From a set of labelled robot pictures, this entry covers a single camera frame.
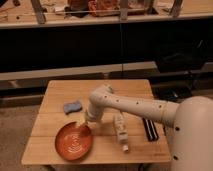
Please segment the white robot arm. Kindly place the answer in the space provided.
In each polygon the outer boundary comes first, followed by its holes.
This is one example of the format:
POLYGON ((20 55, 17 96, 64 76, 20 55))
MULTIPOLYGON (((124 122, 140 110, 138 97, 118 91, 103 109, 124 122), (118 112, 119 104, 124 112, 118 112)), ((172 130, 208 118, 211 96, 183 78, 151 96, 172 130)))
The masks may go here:
POLYGON ((213 171, 213 99, 186 98, 181 103, 116 95, 110 85, 94 89, 86 122, 99 122, 113 108, 172 127, 171 171, 213 171))

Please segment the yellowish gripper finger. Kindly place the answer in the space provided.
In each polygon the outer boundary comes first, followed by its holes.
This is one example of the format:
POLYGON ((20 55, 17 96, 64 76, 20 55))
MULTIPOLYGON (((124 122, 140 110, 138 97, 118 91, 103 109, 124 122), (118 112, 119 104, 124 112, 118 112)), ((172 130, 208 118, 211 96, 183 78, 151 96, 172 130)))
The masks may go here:
POLYGON ((85 126, 85 125, 87 125, 87 124, 88 124, 88 122, 87 122, 85 116, 81 116, 81 117, 78 119, 78 121, 76 122, 76 126, 77 126, 77 127, 82 127, 82 126, 85 126))

